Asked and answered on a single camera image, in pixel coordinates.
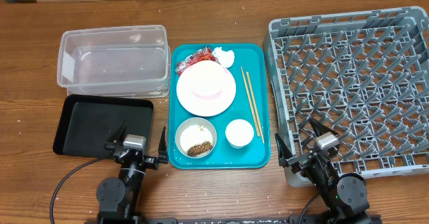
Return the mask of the grey bowl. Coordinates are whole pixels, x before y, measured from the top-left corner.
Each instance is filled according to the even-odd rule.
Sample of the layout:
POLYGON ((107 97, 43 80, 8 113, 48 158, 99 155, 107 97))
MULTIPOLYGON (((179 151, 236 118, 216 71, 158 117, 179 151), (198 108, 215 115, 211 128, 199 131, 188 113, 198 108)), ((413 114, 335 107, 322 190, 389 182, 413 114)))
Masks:
POLYGON ((184 154, 186 157, 189 158, 203 158, 206 157, 207 155, 209 155, 215 148, 216 144, 217 144, 217 131, 215 129, 215 127, 213 126, 213 124, 211 122, 209 122, 208 120, 201 118, 201 117, 192 117, 190 119, 187 119, 186 121, 184 121, 183 123, 180 124, 180 126, 177 128, 176 130, 176 135, 175 135, 175 143, 176 143, 176 147, 178 148, 179 152, 181 152, 182 154, 184 154), (213 136, 213 148, 210 152, 203 154, 201 156, 197 156, 197 157, 190 157, 187 156, 184 151, 182 150, 182 148, 179 146, 179 138, 180 138, 180 134, 190 125, 203 125, 205 126, 208 130, 210 130, 210 132, 212 133, 213 136))

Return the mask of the white napkin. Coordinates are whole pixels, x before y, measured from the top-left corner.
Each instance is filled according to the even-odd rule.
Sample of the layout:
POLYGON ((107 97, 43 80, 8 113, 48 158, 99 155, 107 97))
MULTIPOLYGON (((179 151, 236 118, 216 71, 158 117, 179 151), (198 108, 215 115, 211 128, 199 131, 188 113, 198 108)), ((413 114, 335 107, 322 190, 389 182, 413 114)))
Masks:
POLYGON ((235 61, 235 53, 232 50, 224 51, 221 47, 216 47, 212 51, 212 55, 217 59, 220 65, 225 68, 230 68, 235 61))

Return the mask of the clear plastic waste bin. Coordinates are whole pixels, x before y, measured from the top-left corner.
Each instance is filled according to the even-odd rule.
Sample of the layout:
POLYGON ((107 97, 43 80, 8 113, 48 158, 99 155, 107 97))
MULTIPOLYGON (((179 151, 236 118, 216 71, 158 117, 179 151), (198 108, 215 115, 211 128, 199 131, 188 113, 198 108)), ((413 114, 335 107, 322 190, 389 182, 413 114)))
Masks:
POLYGON ((70 30, 60 41, 57 83, 70 95, 165 97, 170 57, 163 25, 70 30))

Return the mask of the rice and food scraps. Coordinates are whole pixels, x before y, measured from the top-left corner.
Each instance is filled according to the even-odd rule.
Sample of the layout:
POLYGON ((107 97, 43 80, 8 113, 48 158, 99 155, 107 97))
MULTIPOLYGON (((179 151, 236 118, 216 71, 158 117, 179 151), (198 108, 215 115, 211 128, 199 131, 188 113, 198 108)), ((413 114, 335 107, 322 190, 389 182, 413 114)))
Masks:
POLYGON ((181 134, 179 146, 190 157, 210 152, 213 148, 213 136, 203 125, 190 125, 181 134))

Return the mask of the grey dishwasher rack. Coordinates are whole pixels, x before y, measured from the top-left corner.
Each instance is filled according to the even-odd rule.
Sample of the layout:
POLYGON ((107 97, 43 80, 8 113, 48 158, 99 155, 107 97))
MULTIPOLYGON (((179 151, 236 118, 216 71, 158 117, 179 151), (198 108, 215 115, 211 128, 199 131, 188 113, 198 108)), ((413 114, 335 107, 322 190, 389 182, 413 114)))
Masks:
POLYGON ((309 117, 339 134, 333 166, 364 178, 428 172, 428 15, 417 6, 274 19, 263 41, 278 134, 312 148, 309 117))

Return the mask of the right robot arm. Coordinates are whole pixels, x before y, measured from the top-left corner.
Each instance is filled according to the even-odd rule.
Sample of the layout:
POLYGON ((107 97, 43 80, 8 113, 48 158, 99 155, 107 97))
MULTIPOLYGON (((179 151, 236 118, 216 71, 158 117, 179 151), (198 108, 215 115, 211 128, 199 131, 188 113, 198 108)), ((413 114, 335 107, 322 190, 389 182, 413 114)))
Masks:
POLYGON ((290 168, 292 173, 303 174, 316 187, 316 194, 307 202, 299 223, 374 223, 367 212, 367 187, 365 179, 355 173, 339 176, 331 159, 339 152, 339 135, 333 129, 310 117, 314 130, 314 146, 300 156, 293 156, 284 140, 275 134, 279 165, 290 168), (311 203, 321 197, 328 208, 319 215, 307 215, 311 203))

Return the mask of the white cup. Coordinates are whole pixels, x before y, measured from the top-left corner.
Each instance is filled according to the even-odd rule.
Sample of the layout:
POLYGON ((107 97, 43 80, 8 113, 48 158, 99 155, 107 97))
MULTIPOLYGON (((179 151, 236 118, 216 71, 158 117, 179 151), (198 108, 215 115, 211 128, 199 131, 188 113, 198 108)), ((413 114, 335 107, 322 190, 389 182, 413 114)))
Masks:
POLYGON ((225 136, 233 148, 244 148, 253 140, 254 129, 250 122, 244 119, 235 119, 227 125, 225 136))

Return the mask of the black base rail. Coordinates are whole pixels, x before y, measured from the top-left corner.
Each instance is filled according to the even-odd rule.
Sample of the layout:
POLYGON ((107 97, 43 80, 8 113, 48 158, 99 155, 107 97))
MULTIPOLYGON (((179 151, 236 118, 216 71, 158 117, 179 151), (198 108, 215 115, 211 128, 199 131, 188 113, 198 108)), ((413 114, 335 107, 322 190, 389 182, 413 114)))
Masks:
POLYGON ((252 219, 176 219, 176 218, 157 218, 142 219, 138 217, 132 220, 113 220, 89 221, 84 224, 96 223, 126 223, 126 224, 299 224, 299 215, 290 215, 282 218, 252 218, 252 219))

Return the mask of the teal plastic serving tray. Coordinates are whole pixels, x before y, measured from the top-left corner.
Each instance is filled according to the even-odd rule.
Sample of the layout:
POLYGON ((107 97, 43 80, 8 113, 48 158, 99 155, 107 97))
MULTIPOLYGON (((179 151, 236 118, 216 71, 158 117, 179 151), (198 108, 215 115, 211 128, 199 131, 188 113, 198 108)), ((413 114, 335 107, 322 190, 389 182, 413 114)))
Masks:
POLYGON ((217 116, 208 118, 208 121, 214 125, 217 131, 217 143, 212 152, 201 158, 186 157, 179 151, 176 143, 176 132, 180 124, 190 119, 192 114, 179 104, 177 97, 179 76, 175 72, 172 73, 168 120, 168 157, 170 163, 183 170, 261 168, 268 163, 271 156, 267 77, 263 51, 259 46, 250 43, 210 44, 209 47, 222 47, 234 51, 236 62, 232 66, 232 76, 238 83, 238 94, 231 107, 217 116), (240 67, 243 67, 244 72, 248 72, 251 78, 264 137, 264 139, 254 137, 250 146, 243 150, 233 148, 227 143, 225 136, 225 130, 230 121, 238 117, 248 121, 253 120, 240 67))

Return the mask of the large white round plate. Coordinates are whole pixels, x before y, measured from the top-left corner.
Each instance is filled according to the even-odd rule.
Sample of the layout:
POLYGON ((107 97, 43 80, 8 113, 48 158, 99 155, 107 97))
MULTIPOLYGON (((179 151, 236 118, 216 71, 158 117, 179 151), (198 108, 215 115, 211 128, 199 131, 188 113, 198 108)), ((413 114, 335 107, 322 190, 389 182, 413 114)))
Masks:
POLYGON ((227 110, 235 99, 236 82, 220 64, 204 60, 188 67, 178 78, 176 95, 189 113, 211 117, 227 110))

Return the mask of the black food waste tray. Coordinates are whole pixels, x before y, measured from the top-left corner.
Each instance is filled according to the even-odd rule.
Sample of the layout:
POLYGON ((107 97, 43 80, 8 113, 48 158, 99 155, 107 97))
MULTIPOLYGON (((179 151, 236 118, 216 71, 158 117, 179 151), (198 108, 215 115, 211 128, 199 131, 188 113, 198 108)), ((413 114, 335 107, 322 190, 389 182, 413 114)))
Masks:
POLYGON ((101 158, 107 139, 125 121, 126 134, 149 139, 154 104, 144 99, 70 95, 66 97, 53 143, 59 155, 101 158))

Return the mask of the red snack wrapper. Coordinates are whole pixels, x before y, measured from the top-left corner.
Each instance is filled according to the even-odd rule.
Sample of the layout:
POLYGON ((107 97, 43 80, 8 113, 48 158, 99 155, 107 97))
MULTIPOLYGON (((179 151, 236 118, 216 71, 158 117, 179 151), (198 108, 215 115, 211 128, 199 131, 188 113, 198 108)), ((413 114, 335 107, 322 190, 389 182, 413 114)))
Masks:
POLYGON ((193 54, 187 56, 183 61, 177 63, 175 72, 180 76, 190 66, 205 60, 218 62, 217 58, 212 53, 212 50, 208 46, 195 51, 193 54))

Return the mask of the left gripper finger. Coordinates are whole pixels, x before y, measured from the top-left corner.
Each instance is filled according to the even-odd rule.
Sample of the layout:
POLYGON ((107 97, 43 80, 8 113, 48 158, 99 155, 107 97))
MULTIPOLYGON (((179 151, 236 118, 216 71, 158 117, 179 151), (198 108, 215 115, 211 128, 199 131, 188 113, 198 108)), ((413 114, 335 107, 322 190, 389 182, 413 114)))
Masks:
POLYGON ((127 123, 124 121, 119 128, 107 139, 108 144, 116 144, 124 138, 127 123))
POLYGON ((163 127, 158 146, 158 162, 160 164, 167 164, 169 162, 166 142, 166 126, 163 127))

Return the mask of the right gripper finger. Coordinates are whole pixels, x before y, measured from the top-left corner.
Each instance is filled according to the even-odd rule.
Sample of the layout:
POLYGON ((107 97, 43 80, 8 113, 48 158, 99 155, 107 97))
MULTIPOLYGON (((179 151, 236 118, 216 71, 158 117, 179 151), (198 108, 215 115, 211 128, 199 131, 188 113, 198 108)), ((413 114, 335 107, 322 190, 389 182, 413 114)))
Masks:
POLYGON ((284 140, 278 133, 275 133, 274 137, 278 147, 279 166, 289 167, 290 162, 294 158, 294 155, 291 153, 289 147, 284 143, 284 140))
POLYGON ((338 137, 339 134, 332 130, 331 128, 321 124, 321 122, 317 121, 315 118, 313 117, 309 117, 309 122, 310 125, 312 126, 314 133, 316 135, 316 137, 320 137, 326 133, 332 133, 335 137, 338 137))

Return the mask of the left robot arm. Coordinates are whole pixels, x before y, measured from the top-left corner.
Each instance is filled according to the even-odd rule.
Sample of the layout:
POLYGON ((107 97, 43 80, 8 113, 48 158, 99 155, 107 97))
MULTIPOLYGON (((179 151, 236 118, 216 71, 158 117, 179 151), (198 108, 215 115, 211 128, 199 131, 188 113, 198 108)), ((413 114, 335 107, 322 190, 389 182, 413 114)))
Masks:
POLYGON ((125 130, 123 123, 105 143, 105 148, 112 151, 112 159, 121 168, 117 177, 106 178, 97 187, 97 223, 148 223, 137 211, 145 172, 168 163, 165 131, 160 138, 158 156, 153 157, 147 155, 146 137, 126 134, 125 130))

